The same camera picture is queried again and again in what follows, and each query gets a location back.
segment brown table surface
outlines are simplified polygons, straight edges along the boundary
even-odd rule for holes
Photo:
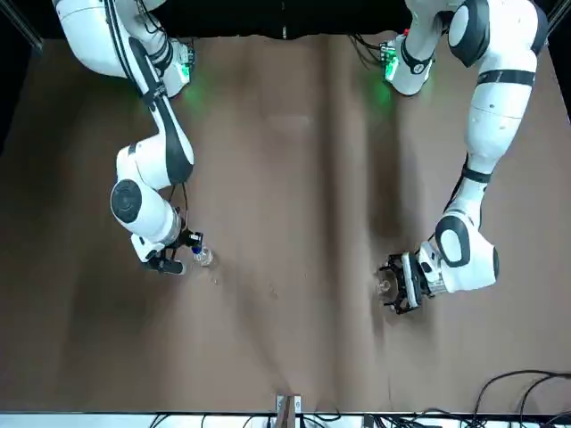
[[[485,198],[497,285],[405,317],[374,298],[372,272],[430,235],[464,158],[477,70],[443,42],[407,99],[346,37],[197,42],[173,106],[196,155],[191,227],[218,265],[186,276],[142,269],[109,210],[115,154],[150,115],[46,42],[0,158],[0,408],[262,411],[294,391],[305,410],[468,411],[493,375],[571,370],[571,133],[547,50]],[[514,410],[531,380],[483,410]],[[528,411],[570,392],[549,383]]]

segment green light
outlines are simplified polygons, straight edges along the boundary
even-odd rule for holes
[[[393,57],[385,67],[385,79],[389,82],[393,81],[394,73],[396,73],[396,69],[399,67],[399,59],[395,56]]]

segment cable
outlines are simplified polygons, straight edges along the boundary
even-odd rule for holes
[[[158,31],[165,33],[164,28],[162,27],[162,25],[159,23],[157,24],[154,20],[153,20],[153,16],[149,13],[148,9],[146,8],[146,4],[144,0],[136,0],[137,2],[137,9],[139,10],[139,12],[144,15],[154,26],[154,31],[151,31],[149,29],[149,27],[146,24],[146,21],[143,21],[143,24],[145,25],[145,29],[146,32],[149,34],[155,34]]]
[[[159,422],[157,422],[153,428],[157,428],[157,426],[159,426],[160,424],[162,424],[162,422],[169,417],[170,415],[165,415]]]
[[[370,70],[370,68],[368,67],[369,65],[380,67],[381,65],[380,61],[378,58],[375,57],[374,54],[372,54],[370,51],[367,51],[369,55],[372,57],[372,59],[367,58],[363,54],[363,52],[359,49],[359,46],[357,45],[357,41],[355,40],[355,38],[353,36],[347,36],[347,37],[349,38],[349,40],[351,40],[351,44],[353,45],[353,48],[355,49],[355,52],[359,56],[359,60],[361,64],[363,64],[363,67],[365,67],[365,69]]]
[[[315,426],[318,426],[319,428],[325,428],[325,425],[323,425],[322,423],[316,421],[315,419],[309,419],[307,416],[301,415],[301,426],[305,426],[305,421],[311,422],[312,424],[314,424]]]
[[[337,413],[337,415],[333,416],[333,417],[324,417],[321,415],[318,415],[317,413],[314,413],[312,416],[317,417],[321,422],[335,422],[338,421],[339,419],[341,419],[341,414],[339,413],[338,409],[335,409],[335,412]]]
[[[161,417],[161,415],[157,415],[154,417],[153,421],[149,425],[149,428],[154,428],[154,424],[157,422],[157,419],[159,419],[159,417]]]
[[[242,425],[242,428],[246,428],[246,425],[248,425],[248,423],[257,415],[251,415],[248,419],[246,419],[246,422],[244,422],[244,425]]]
[[[374,49],[374,50],[376,50],[376,51],[380,51],[380,50],[381,50],[381,46],[379,46],[379,45],[372,45],[372,44],[370,44],[370,43],[367,43],[361,34],[352,34],[352,36],[355,37],[355,39],[356,39],[359,43],[361,43],[363,46],[365,46],[367,49]]]
[[[566,416],[571,416],[571,410],[568,410],[566,412],[561,412],[557,415],[555,415],[554,417],[552,417],[549,421],[547,421],[546,425],[551,425],[553,424],[555,421],[557,421],[558,419],[560,419],[561,417],[566,417]]]
[[[155,416],[153,421],[149,425],[149,428],[156,428],[157,426],[159,426],[162,423],[162,421],[164,421],[169,416],[170,415],[161,415],[161,414]]]
[[[476,400],[476,405],[474,407],[474,412],[473,412],[473,416],[472,416],[472,425],[476,423],[476,419],[477,419],[477,413],[478,410],[480,409],[480,405],[482,403],[482,397],[484,396],[484,393],[486,392],[486,390],[494,383],[499,381],[500,379],[504,379],[506,377],[511,377],[511,376],[517,376],[517,375],[544,375],[545,377],[543,377],[540,381],[535,382],[530,388],[529,388],[529,392],[527,392],[525,394],[525,399],[527,399],[527,396],[529,396],[529,393],[535,388],[537,387],[539,384],[547,381],[547,378],[555,378],[555,377],[559,377],[559,378],[563,378],[563,379],[571,379],[571,373],[568,372],[548,372],[546,370],[516,370],[513,372],[507,372],[504,374],[500,374],[496,377],[493,377],[492,379],[490,379],[482,388],[482,390],[480,390],[480,394],[478,395],[478,398]]]

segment clear bottle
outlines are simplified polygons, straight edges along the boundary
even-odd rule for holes
[[[193,259],[203,268],[209,266],[214,260],[214,253],[208,247],[202,247],[200,250],[193,249]]]

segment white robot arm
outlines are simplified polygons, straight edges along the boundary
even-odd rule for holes
[[[146,0],[154,8],[162,3]],[[138,14],[141,1],[54,0],[55,10],[71,50],[89,69],[127,78],[147,104],[158,134],[124,147],[117,155],[117,183],[112,189],[115,218],[132,233],[138,257],[151,269],[182,274],[174,260],[181,245],[202,250],[202,235],[187,229],[186,221],[158,191],[182,185],[190,177],[194,153],[170,107],[188,83],[194,53],[169,39],[147,13]],[[155,31],[148,29],[155,26]],[[167,258],[166,250],[173,250]]]
[[[479,232],[484,193],[508,150],[529,101],[547,19],[530,0],[407,0],[413,22],[394,42],[392,84],[404,95],[426,80],[434,50],[448,31],[452,53],[466,67],[479,66],[468,114],[468,154],[461,176],[433,237],[417,252],[389,256],[379,269],[385,304],[401,314],[423,295],[474,290],[494,284],[498,252]]]

